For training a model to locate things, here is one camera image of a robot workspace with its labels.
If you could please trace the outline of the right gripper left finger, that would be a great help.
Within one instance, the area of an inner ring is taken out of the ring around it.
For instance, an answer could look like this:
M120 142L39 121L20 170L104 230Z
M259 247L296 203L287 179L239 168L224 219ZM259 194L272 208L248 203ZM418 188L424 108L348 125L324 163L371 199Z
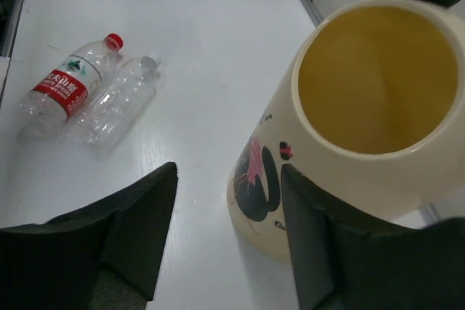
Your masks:
M3 309L144 309L153 300L178 173L168 162L44 224L1 230Z

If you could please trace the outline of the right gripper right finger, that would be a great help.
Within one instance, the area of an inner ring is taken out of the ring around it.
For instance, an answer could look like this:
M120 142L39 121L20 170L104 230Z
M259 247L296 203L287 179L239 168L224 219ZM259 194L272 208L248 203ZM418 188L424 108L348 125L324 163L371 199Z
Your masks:
M364 213L296 168L281 171L301 309L462 309L464 220L422 229Z

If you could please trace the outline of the clear unlabelled plastic bottle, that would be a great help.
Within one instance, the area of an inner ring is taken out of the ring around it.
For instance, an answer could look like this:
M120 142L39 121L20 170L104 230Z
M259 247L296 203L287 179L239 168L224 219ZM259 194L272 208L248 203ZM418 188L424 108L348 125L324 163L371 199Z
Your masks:
M72 117L68 136L94 152L113 150L163 86L160 66L153 54L127 60Z

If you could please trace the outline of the red label plastic bottle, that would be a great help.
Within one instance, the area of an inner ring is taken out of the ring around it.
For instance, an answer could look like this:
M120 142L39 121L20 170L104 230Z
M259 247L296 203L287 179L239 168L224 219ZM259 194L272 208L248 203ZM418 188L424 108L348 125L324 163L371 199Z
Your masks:
M85 44L38 82L20 103L20 136L49 138L58 133L94 92L111 77L123 39L115 33Z

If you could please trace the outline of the cream bin with black ears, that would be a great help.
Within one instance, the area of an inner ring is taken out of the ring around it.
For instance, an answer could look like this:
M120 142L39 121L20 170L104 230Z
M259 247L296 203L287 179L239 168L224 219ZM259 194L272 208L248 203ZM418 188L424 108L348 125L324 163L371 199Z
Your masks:
M281 174L394 219L464 185L460 0L365 0L303 43L227 186L240 235L289 262Z

